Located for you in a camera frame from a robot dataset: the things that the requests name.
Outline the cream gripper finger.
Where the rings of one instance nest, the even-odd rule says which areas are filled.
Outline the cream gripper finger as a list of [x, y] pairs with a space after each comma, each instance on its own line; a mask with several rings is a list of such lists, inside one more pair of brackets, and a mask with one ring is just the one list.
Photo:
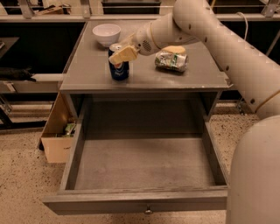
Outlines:
[[134, 42], [134, 36], [135, 34], [132, 33], [128, 37], [124, 38], [123, 40], [120, 41], [120, 46], [125, 47], [125, 46], [133, 46], [135, 44]]
[[135, 60], [138, 55], [138, 50], [133, 45], [127, 45], [120, 50], [115, 51], [109, 58], [109, 62], [113, 65], [121, 64]]

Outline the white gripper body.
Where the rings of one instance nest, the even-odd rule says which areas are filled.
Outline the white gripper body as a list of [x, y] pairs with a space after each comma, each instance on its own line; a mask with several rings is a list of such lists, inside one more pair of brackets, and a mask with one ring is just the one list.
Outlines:
[[151, 23], [144, 24], [137, 29], [133, 34], [132, 41], [138, 52], [142, 55], [149, 56], [159, 51], [152, 38]]

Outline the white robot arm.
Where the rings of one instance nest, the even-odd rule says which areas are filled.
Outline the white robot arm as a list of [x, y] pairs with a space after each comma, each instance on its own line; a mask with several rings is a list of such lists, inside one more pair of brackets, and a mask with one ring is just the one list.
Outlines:
[[236, 146], [227, 194], [227, 224], [280, 224], [279, 65], [230, 31], [206, 0], [176, 0], [171, 14], [124, 40], [109, 61], [120, 64], [168, 45], [201, 41], [260, 121]]

